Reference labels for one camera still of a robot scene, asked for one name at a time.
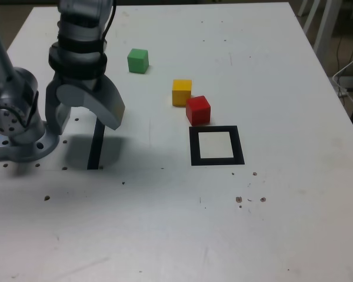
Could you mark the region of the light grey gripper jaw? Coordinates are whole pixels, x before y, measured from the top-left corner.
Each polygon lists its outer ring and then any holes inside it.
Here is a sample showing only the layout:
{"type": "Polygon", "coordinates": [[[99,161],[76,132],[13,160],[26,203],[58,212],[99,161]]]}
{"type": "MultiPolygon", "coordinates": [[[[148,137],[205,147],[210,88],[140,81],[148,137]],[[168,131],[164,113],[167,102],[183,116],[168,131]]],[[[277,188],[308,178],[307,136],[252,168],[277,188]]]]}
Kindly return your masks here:
{"type": "Polygon", "coordinates": [[[120,127],[125,105],[116,86],[107,76],[101,76],[95,90],[73,90],[60,86],[56,92],[59,101],[69,107],[83,107],[93,112],[107,127],[120,127]]]}

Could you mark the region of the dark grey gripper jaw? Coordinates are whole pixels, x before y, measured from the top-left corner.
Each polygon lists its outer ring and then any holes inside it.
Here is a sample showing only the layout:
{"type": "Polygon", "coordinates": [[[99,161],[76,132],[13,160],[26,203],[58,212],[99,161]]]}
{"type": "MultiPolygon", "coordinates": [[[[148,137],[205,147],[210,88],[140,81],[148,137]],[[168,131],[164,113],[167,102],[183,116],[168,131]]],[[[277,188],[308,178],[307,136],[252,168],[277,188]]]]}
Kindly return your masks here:
{"type": "Polygon", "coordinates": [[[46,88],[46,122],[50,130],[57,135],[63,134],[71,114],[71,107],[62,104],[56,95],[58,88],[63,84],[60,76],[54,74],[53,80],[51,80],[46,88]]]}

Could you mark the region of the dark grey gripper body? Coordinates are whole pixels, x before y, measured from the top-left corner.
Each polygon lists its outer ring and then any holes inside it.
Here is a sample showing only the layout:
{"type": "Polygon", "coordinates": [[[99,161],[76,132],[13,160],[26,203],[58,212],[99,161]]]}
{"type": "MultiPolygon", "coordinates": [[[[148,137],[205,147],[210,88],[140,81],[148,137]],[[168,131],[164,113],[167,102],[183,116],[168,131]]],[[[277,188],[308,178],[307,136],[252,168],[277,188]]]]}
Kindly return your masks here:
{"type": "Polygon", "coordinates": [[[53,80],[57,84],[68,89],[79,90],[95,90],[99,85],[101,78],[91,73],[75,72],[75,73],[56,73],[53,80]]]}

